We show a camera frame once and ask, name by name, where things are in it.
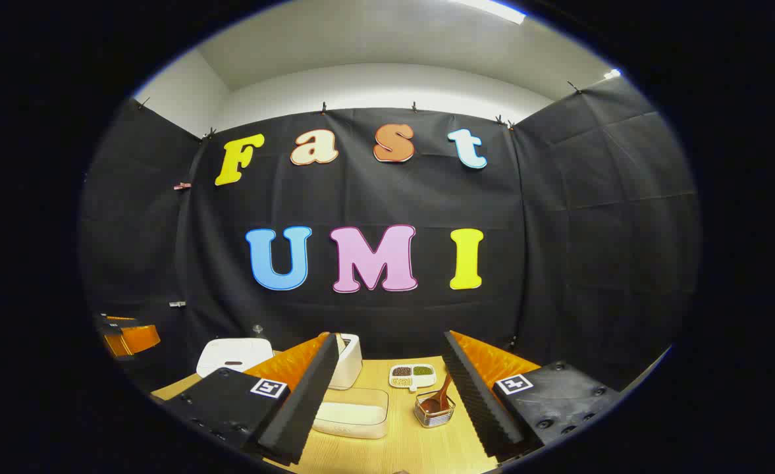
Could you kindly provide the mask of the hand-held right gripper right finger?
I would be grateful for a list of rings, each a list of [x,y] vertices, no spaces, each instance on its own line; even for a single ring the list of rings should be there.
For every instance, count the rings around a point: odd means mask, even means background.
[[[508,461],[588,426],[622,398],[575,365],[529,362],[462,333],[444,333],[446,371],[485,453]]]

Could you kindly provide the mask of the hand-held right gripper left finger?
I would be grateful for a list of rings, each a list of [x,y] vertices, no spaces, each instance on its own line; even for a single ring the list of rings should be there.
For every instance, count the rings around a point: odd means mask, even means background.
[[[159,407],[213,443],[259,460],[296,464],[340,355],[340,335],[324,332],[257,366],[227,366]]]

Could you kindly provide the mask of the brown wooden spoon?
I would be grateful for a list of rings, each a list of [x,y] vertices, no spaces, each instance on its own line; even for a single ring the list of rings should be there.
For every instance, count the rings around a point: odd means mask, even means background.
[[[450,410],[450,404],[448,404],[448,387],[450,387],[451,381],[451,375],[447,374],[441,389],[419,403],[421,411],[429,414],[429,416],[433,416],[435,413]]]

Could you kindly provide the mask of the clear box of rice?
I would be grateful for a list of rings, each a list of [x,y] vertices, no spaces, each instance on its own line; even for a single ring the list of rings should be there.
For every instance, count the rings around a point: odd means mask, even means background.
[[[389,396],[384,390],[326,391],[312,429],[346,438],[380,439],[388,432]]]

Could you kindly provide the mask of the wire chopstick holder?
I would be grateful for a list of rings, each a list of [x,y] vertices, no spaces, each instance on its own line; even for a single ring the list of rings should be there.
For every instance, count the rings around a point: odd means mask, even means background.
[[[435,396],[436,393],[437,391],[427,391],[417,394],[414,408],[412,408],[412,413],[416,417],[417,422],[426,429],[436,428],[447,424],[453,417],[454,409],[456,409],[456,403],[450,396],[447,396],[446,409],[436,412],[425,411],[423,409],[423,403],[426,402],[427,399]]]

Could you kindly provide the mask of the white rice cooker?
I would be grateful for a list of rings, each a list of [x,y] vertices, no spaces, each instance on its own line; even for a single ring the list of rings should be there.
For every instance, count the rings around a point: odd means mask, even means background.
[[[207,342],[196,364],[204,378],[219,368],[244,372],[274,357],[272,345],[260,337],[218,338]]]

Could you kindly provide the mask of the white divided grain dish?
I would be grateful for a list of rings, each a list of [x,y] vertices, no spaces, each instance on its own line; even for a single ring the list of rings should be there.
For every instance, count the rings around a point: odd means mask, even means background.
[[[431,364],[397,364],[390,369],[389,385],[411,392],[437,383],[437,374]]]

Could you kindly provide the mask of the white toaster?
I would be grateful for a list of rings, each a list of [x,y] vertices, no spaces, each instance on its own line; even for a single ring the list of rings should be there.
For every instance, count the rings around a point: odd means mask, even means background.
[[[333,390],[351,389],[363,368],[360,338],[358,335],[336,334],[338,358],[328,387]]]

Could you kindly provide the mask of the black backdrop cloth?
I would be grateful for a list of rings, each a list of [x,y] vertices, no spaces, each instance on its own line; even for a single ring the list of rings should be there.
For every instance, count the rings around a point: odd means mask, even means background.
[[[699,229],[679,141],[611,79],[513,127],[364,108],[200,140],[131,103],[86,175],[79,256],[95,314],[159,331],[150,390],[255,324],[276,351],[337,331],[366,358],[438,356],[455,330],[623,390],[680,331]]]

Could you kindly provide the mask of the ceiling light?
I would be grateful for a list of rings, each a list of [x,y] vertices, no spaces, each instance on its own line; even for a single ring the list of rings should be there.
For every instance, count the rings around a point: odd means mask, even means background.
[[[495,15],[513,24],[523,24],[526,14],[510,6],[493,0],[448,0],[450,3],[462,4],[468,8],[477,9],[484,13]]]

